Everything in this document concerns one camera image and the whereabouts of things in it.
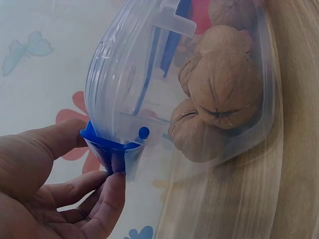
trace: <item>plastic seal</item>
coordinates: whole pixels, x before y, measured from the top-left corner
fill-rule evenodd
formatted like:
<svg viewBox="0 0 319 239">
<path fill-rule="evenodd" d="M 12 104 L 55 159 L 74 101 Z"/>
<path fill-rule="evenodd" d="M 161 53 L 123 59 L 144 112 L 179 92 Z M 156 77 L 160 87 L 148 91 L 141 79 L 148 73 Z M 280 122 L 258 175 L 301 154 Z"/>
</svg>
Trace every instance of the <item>plastic seal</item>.
<svg viewBox="0 0 319 239">
<path fill-rule="evenodd" d="M 148 138 L 147 127 L 140 129 L 140 138 Z M 122 172 L 126 174 L 126 180 L 134 181 L 144 146 L 136 143 L 119 144 L 96 135 L 91 122 L 85 130 L 81 131 L 81 136 L 88 146 L 100 160 L 100 163 L 110 174 Z"/>
</svg>

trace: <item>hand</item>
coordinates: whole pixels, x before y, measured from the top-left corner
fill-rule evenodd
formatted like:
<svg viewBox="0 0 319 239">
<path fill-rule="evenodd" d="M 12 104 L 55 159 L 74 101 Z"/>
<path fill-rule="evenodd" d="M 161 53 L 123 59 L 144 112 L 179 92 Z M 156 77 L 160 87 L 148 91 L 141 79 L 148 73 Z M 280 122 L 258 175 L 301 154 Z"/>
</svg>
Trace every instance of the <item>hand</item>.
<svg viewBox="0 0 319 239">
<path fill-rule="evenodd" d="M 91 172 L 44 185 L 55 159 L 86 146 L 80 120 L 0 137 L 0 239 L 105 239 L 124 206 L 125 177 Z M 78 208 L 58 212 L 94 191 Z"/>
</svg>

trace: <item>blue butterfly pattern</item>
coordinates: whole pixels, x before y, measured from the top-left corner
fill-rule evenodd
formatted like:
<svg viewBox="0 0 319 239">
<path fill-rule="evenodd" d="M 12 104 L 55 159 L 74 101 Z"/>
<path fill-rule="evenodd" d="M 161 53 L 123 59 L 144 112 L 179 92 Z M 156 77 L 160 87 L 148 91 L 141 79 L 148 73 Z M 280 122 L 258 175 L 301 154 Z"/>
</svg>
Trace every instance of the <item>blue butterfly pattern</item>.
<svg viewBox="0 0 319 239">
<path fill-rule="evenodd" d="M 47 56 L 54 49 L 47 40 L 43 39 L 41 32 L 35 31 L 30 34 L 27 44 L 22 45 L 18 40 L 14 40 L 9 46 L 9 51 L 10 54 L 6 56 L 2 65 L 3 76 L 9 75 L 23 57 Z"/>
<path fill-rule="evenodd" d="M 140 233 L 136 229 L 129 231 L 129 238 L 124 237 L 124 239 L 152 239 L 153 238 L 153 228 L 151 226 L 144 227 Z"/>
</svg>

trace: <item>red flower pattern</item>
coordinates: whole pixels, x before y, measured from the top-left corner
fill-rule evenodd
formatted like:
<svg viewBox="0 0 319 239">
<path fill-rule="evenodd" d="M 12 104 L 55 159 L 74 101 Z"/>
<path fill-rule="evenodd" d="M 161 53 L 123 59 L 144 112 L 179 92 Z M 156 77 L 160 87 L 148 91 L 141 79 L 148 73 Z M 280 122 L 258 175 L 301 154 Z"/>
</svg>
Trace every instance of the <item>red flower pattern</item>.
<svg viewBox="0 0 319 239">
<path fill-rule="evenodd" d="M 57 116 L 56 116 L 56 123 L 60 123 L 64 120 L 68 120 L 68 119 L 80 119 L 83 120 L 85 122 L 89 121 L 89 117 L 88 117 L 88 113 L 85 109 L 85 104 L 84 104 L 84 92 L 83 91 L 79 91 L 76 92 L 73 95 L 73 102 L 74 105 L 83 112 L 83 114 L 80 114 L 76 111 L 70 110 L 70 109 L 64 109 L 61 110 Z M 75 148 L 72 151 L 70 151 L 69 153 L 67 153 L 66 155 L 64 155 L 62 158 L 64 158 L 65 160 L 68 161 L 74 161 L 74 160 L 78 160 L 81 157 L 83 157 L 85 155 L 85 153 L 89 151 L 89 147 L 85 147 L 85 148 Z M 85 160 L 84 166 L 83 166 L 83 170 L 82 173 L 87 173 L 87 172 L 91 172 L 91 171 L 97 171 L 100 169 L 100 161 L 99 159 L 91 152 L 89 151 L 89 154 Z"/>
</svg>

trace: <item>wooden surface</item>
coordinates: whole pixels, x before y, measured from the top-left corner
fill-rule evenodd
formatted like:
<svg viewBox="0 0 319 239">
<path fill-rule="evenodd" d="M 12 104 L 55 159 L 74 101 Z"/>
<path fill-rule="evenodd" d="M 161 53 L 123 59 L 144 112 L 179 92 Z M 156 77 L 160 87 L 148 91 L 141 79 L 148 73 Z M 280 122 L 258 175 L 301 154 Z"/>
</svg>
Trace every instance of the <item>wooden surface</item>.
<svg viewBox="0 0 319 239">
<path fill-rule="evenodd" d="M 319 238 L 319 2 L 266 0 L 265 7 L 276 61 L 274 127 L 243 155 L 171 184 L 159 239 Z"/>
<path fill-rule="evenodd" d="M 267 8 L 284 98 L 283 169 L 271 238 L 310 239 L 319 209 L 319 2 L 269 0 Z"/>
</svg>

